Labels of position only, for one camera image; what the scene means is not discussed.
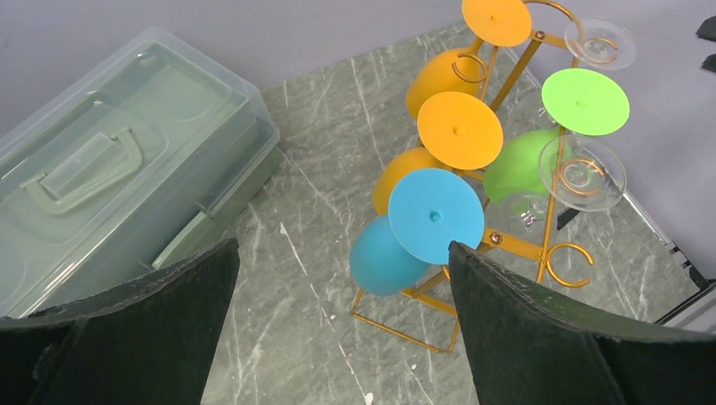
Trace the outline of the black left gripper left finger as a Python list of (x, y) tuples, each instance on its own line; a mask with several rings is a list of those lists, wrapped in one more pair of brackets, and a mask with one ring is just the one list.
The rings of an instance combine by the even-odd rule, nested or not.
[(227, 238), (90, 297), (3, 317), (2, 403), (200, 403), (238, 249)]

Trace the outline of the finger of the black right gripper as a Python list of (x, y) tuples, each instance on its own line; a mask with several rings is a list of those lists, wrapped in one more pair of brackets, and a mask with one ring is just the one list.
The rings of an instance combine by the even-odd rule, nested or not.
[(716, 54), (711, 54), (702, 63), (702, 69), (716, 73)]
[(696, 35), (700, 39), (716, 41), (716, 16), (705, 19), (697, 29)]

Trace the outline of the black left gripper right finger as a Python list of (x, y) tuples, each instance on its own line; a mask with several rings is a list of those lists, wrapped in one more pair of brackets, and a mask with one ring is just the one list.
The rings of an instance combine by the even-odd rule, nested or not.
[(712, 404), (715, 337), (619, 316), (449, 246), (482, 404)]

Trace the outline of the green wine glass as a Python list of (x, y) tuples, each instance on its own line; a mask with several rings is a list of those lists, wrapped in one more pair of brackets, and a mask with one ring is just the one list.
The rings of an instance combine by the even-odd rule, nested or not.
[(631, 114), (624, 89), (586, 68), (565, 68), (549, 76), (538, 93), (538, 106), (551, 123), (513, 136), (485, 170), (483, 185), (494, 203), (521, 192), (546, 196), (552, 191), (561, 129), (567, 136), (610, 135)]

